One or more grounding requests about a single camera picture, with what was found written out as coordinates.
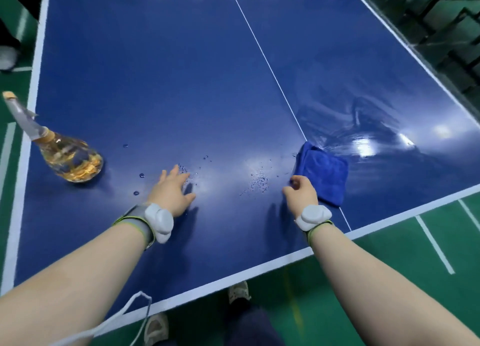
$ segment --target forearm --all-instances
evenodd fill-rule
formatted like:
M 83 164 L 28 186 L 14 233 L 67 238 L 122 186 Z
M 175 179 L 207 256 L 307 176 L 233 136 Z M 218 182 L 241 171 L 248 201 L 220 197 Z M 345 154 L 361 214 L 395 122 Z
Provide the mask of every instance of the forearm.
M 0 298 L 0 344 L 46 345 L 98 325 L 144 248 L 120 223 L 12 289 Z
M 315 257 L 368 345 L 479 345 L 455 316 L 397 271 L 324 224 L 311 234 Z

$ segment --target shoe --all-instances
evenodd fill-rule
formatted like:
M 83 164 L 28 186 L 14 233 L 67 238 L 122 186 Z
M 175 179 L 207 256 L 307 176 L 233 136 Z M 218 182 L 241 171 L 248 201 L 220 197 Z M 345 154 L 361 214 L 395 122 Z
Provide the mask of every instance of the shoe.
M 18 50 L 13 46 L 0 45 L 0 71 L 9 72 L 18 60 Z
M 165 341 L 169 338 L 169 319 L 165 313 L 158 313 L 151 316 L 143 332 L 143 342 L 145 346 Z
M 248 292 L 248 284 L 245 281 L 239 282 L 228 288 L 228 302 L 232 304 L 233 301 L 238 298 L 245 298 L 246 300 L 252 298 Z

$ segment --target hand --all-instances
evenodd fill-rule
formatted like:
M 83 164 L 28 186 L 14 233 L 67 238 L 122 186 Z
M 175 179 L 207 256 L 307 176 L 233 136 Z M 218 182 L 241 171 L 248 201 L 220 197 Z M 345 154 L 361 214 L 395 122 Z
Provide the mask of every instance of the hand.
M 168 210 L 173 217 L 180 216 L 196 197 L 195 193 L 185 196 L 182 193 L 182 187 L 189 176 L 190 173 L 179 174 L 178 165 L 173 167 L 169 175 L 166 170 L 162 170 L 160 181 L 152 188 L 147 201 Z
M 294 175 L 290 181 L 292 186 L 283 187 L 282 192 L 286 197 L 288 209 L 297 218 L 306 206 L 318 205 L 317 192 L 306 176 Z

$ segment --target yellow liquid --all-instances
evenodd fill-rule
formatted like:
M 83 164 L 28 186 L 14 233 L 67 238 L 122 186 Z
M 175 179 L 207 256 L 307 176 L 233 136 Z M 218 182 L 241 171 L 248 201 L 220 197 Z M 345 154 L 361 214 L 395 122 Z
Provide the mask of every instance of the yellow liquid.
M 53 171 L 73 183 L 94 178 L 103 167 L 101 155 L 85 142 L 55 133 L 48 142 L 35 142 Z

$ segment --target finger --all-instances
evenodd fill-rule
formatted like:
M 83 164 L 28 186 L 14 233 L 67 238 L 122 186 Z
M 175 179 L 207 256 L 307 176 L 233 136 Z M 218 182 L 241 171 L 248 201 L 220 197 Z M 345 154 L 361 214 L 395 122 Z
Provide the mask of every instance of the finger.
M 165 180 L 166 177 L 167 177 L 167 171 L 164 169 L 164 170 L 162 170 L 162 175 L 160 175 L 159 182 L 162 183 Z
M 185 195 L 185 198 L 187 199 L 187 203 L 188 205 L 192 204 L 192 202 L 194 201 L 194 199 L 197 197 L 197 195 L 195 193 L 189 193 L 189 194 L 186 194 Z
M 291 186 L 285 186 L 282 188 L 282 193 L 285 195 L 285 197 L 289 197 L 290 194 L 295 192 L 295 190 Z
M 178 181 L 178 183 L 180 184 L 180 186 L 184 185 L 185 184 L 185 181 L 187 180 L 187 178 L 190 176 L 190 173 L 182 173 L 180 175 L 177 175 L 177 177 L 175 178 L 175 180 Z
M 175 164 L 173 169 L 170 170 L 170 174 L 168 175 L 168 177 L 170 178 L 170 177 L 177 176 L 178 173 L 179 173 L 179 166 L 177 164 Z
M 310 183 L 310 180 L 306 176 L 303 176 L 303 175 L 292 175 L 290 180 L 294 183 L 298 183 L 300 187 L 302 187 L 304 185 L 312 185 Z

